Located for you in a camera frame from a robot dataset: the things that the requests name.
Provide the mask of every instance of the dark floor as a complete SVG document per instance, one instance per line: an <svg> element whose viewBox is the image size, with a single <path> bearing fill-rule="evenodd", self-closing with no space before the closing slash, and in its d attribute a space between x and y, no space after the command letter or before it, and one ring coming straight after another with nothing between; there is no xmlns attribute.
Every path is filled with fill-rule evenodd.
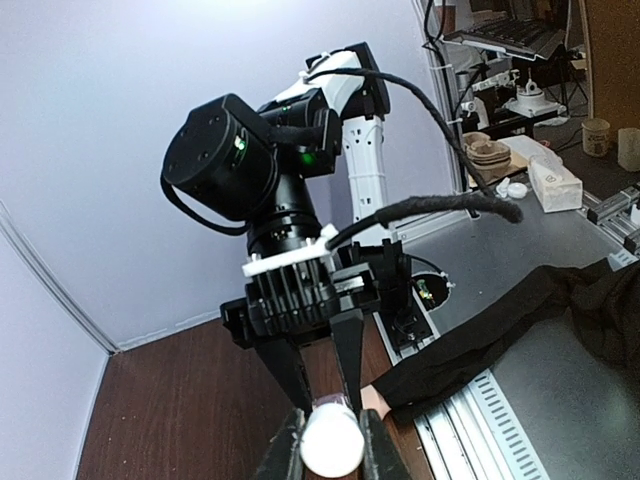
<svg viewBox="0 0 640 480"><path fill-rule="evenodd" d="M316 397L341 390L330 343L305 361ZM363 382L389 368L368 322ZM290 409L256 354L210 322L110 360L78 480L249 479ZM415 429L385 423L413 478L432 479Z"/></svg>
<svg viewBox="0 0 640 480"><path fill-rule="evenodd" d="M574 143L577 145L560 152L559 155L567 168L583 181L585 190L603 200L640 182L640 172L629 173L618 165L615 144L605 158L593 158L584 153L581 143L581 126L583 120L587 118L588 111L585 98L577 93L571 104L572 118L561 127L537 127L535 137L536 140L549 140L551 148L555 150L566 144L578 132L569 142L569 145Z"/></svg>

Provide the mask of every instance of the white wall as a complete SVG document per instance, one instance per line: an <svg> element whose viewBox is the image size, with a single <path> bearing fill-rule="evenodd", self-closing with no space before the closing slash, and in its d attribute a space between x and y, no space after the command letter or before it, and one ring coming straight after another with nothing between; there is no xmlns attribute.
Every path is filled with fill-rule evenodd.
<svg viewBox="0 0 640 480"><path fill-rule="evenodd" d="M115 342L173 331L244 283L244 240L195 224L158 187L188 111L231 91L257 107L308 56L363 40L433 94L420 28L411 0L3 0L0 197ZM448 192L440 134L410 94L391 100L390 199ZM312 190L323 221L331 193L348 200L327 178Z"/></svg>
<svg viewBox="0 0 640 480"><path fill-rule="evenodd" d="M0 235L0 477L75 478L107 360Z"/></svg>

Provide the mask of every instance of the keyboard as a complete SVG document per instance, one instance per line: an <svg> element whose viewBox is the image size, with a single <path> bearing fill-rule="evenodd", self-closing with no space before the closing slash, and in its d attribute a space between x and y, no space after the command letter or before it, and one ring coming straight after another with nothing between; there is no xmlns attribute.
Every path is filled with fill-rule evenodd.
<svg viewBox="0 0 640 480"><path fill-rule="evenodd" d="M548 60L566 32L541 20L503 18L445 35L445 43L468 45L534 61Z"/></svg>

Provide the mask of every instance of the wooden floor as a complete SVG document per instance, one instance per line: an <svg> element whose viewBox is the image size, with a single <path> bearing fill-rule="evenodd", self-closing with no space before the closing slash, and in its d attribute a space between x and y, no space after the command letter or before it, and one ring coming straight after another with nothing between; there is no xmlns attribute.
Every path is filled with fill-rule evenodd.
<svg viewBox="0 0 640 480"><path fill-rule="evenodd" d="M316 397L341 390L330 343L305 360ZM388 368L369 322L363 381ZM78 480L247 480L291 408L256 354L208 323L110 360ZM386 424L413 478L431 479L413 427Z"/></svg>

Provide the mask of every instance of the tissue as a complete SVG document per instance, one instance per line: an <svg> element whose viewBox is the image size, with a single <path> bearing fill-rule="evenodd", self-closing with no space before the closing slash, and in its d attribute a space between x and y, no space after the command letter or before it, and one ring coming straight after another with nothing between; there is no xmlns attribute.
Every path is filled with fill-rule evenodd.
<svg viewBox="0 0 640 480"><path fill-rule="evenodd" d="M530 159L529 179L545 213L582 208L582 180L564 167L554 153Z"/></svg>

